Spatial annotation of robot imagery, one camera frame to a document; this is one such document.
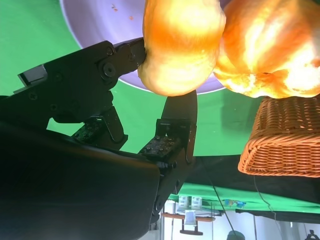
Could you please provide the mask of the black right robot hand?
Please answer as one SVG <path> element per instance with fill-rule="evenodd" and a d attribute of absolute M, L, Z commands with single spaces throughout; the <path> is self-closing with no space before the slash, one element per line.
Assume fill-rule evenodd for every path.
<path fill-rule="evenodd" d="M 197 93 L 168 97 L 138 152 L 112 88 L 145 60 L 143 38 L 103 41 L 19 75 L 0 98 L 0 237 L 137 240 L 193 169 Z"/>

